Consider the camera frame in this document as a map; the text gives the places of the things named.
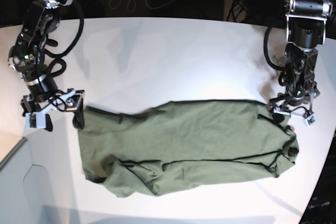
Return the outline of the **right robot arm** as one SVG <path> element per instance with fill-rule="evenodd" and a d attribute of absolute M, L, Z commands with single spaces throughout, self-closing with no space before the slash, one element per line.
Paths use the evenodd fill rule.
<path fill-rule="evenodd" d="M 57 47 L 57 41 L 49 34 L 60 23 L 59 9 L 74 5 L 79 16 L 79 27 L 75 38 L 62 53 L 55 54 L 46 46 Z M 84 27 L 84 15 L 76 0 L 35 0 L 28 9 L 22 29 L 14 46 L 8 54 L 11 67 L 20 73 L 29 94 L 23 96 L 20 104 L 23 117 L 29 129 L 44 129 L 51 132 L 53 125 L 50 110 L 72 112 L 74 128 L 82 130 L 85 125 L 83 115 L 84 91 L 68 89 L 61 91 L 54 78 L 63 74 L 67 68 L 64 57 L 75 47 Z"/>

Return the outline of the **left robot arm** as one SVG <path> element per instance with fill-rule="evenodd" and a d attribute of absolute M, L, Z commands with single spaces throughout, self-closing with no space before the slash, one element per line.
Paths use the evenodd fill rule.
<path fill-rule="evenodd" d="M 264 56 L 274 70 L 279 71 L 279 85 L 284 93 L 270 99 L 267 109 L 271 115 L 295 116 L 307 126 L 316 121 L 313 101 L 320 92 L 315 82 L 314 70 L 318 45 L 326 40 L 327 20 L 333 12 L 333 0 L 285 0 L 286 40 L 285 65 L 274 64 L 268 53 L 271 27 L 264 35 Z"/>

